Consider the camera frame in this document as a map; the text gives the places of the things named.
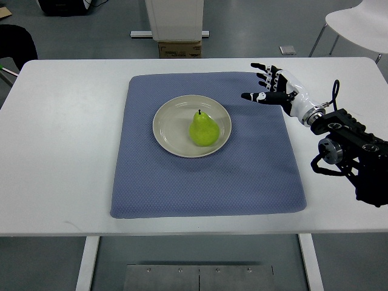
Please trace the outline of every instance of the small box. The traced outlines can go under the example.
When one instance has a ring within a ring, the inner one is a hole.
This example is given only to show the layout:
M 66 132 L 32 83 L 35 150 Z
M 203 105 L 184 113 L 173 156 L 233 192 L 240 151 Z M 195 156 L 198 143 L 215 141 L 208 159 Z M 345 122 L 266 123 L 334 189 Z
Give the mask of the small box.
M 8 10 L 6 7 L 1 7 L 0 8 L 0 19 L 6 18 L 8 16 L 11 16 L 12 13 L 10 10 Z
M 195 42 L 158 42 L 161 59 L 200 59 L 202 58 L 202 41 Z

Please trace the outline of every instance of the robotic arm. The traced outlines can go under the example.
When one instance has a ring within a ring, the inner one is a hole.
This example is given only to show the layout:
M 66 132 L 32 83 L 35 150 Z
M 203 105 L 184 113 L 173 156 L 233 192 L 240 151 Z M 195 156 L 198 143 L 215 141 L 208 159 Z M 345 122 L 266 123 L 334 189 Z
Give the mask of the robotic arm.
M 366 133 L 366 127 L 357 122 L 344 109 L 337 110 L 335 98 L 340 88 L 334 83 L 330 102 L 319 104 L 310 99 L 307 90 L 289 72 L 266 66 L 251 64 L 262 73 L 257 73 L 259 84 L 269 92 L 243 93 L 242 98 L 260 104 L 278 104 L 291 117 L 310 127 L 320 135 L 329 134 L 318 143 L 319 154 L 311 162 L 314 172 L 323 175 L 345 176 L 356 189 L 356 199 L 380 207 L 388 204 L 388 142 Z M 333 104 L 334 112 L 326 114 L 325 107 Z M 339 171 L 318 166 L 323 159 L 335 164 Z

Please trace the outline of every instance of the plate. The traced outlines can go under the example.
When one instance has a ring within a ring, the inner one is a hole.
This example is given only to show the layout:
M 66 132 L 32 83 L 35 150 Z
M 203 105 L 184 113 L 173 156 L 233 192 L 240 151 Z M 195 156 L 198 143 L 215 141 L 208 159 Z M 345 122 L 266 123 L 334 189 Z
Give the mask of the plate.
M 218 140 L 208 146 L 196 145 L 189 136 L 194 114 L 201 109 L 219 126 Z M 168 152 L 184 158 L 199 158 L 219 150 L 229 139 L 232 121 L 217 101 L 201 95 L 184 95 L 171 99 L 156 112 L 152 122 L 153 135 Z

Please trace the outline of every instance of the pear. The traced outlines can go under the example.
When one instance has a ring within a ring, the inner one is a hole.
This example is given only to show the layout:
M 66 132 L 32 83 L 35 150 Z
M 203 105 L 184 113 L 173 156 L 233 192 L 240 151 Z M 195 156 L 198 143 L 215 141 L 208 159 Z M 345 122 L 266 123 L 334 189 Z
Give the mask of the pear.
M 219 126 L 209 115 L 199 109 L 190 124 L 189 135 L 198 146 L 208 147 L 217 141 Z

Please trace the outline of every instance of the table leg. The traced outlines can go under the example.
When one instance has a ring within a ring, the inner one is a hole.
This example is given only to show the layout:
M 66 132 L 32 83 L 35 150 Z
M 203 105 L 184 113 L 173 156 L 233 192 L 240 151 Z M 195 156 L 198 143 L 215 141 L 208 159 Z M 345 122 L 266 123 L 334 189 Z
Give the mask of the table leg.
M 93 271 L 98 251 L 99 236 L 87 236 L 78 273 L 76 291 L 89 291 L 92 285 Z
M 309 289 L 310 291 L 323 291 L 321 273 L 311 233 L 299 233 L 298 236 Z

